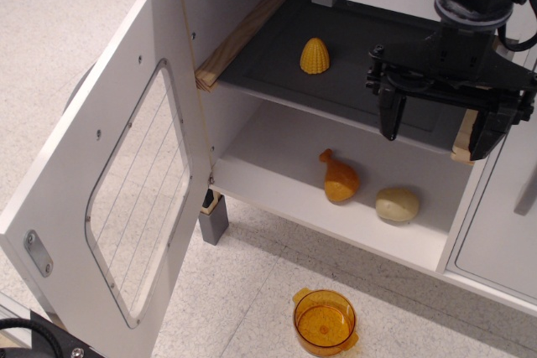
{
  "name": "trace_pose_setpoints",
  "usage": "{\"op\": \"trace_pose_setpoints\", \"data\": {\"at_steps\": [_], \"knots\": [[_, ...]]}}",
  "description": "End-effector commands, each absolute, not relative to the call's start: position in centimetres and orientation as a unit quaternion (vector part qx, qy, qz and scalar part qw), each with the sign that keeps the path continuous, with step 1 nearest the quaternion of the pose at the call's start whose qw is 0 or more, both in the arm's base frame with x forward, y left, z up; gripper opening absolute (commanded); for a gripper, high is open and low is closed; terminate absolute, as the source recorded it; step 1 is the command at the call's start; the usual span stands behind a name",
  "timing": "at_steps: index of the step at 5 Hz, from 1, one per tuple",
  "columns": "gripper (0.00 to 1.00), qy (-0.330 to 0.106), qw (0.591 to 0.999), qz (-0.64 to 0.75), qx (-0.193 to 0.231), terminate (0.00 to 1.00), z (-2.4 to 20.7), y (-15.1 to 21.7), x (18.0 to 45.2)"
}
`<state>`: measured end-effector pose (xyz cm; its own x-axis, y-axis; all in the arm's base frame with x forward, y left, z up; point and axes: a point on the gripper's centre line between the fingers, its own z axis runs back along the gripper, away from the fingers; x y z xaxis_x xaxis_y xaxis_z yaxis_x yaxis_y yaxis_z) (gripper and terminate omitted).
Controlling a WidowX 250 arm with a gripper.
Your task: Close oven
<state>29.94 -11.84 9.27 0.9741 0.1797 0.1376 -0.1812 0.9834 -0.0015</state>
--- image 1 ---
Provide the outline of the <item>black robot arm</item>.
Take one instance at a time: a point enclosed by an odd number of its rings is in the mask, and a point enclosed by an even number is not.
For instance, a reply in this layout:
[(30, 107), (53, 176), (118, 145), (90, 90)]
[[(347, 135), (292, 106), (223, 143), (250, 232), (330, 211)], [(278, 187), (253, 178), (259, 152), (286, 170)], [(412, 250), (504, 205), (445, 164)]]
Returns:
[(439, 28), (418, 42), (377, 44), (366, 86), (378, 96), (379, 128), (393, 141), (408, 97), (477, 112), (469, 137), (472, 161), (486, 158), (513, 125), (534, 111), (536, 74), (505, 59), (493, 47), (523, 52), (536, 45), (507, 39), (514, 5), (536, 0), (435, 0)]

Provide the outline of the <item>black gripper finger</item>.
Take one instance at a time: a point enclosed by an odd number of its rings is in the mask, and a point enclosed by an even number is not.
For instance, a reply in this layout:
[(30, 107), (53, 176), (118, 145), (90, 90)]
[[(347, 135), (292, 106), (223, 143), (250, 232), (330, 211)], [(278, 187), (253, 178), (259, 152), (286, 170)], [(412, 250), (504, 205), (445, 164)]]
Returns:
[(470, 160), (486, 158), (508, 134), (517, 114), (518, 108), (514, 104), (500, 104), (496, 108), (480, 110), (470, 136)]
[(384, 87), (378, 93), (379, 128), (389, 141), (396, 139), (404, 114), (406, 95), (397, 89)]

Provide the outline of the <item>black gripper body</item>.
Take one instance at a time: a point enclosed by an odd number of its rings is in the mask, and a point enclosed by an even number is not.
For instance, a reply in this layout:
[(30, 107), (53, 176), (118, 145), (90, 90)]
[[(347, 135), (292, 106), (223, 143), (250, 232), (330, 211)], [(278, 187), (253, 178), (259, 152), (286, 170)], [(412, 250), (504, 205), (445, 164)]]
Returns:
[(500, 55), (494, 34), (442, 24), (425, 39), (377, 44), (370, 50), (367, 86), (473, 110), (514, 104), (516, 122), (529, 120), (536, 96), (535, 74)]

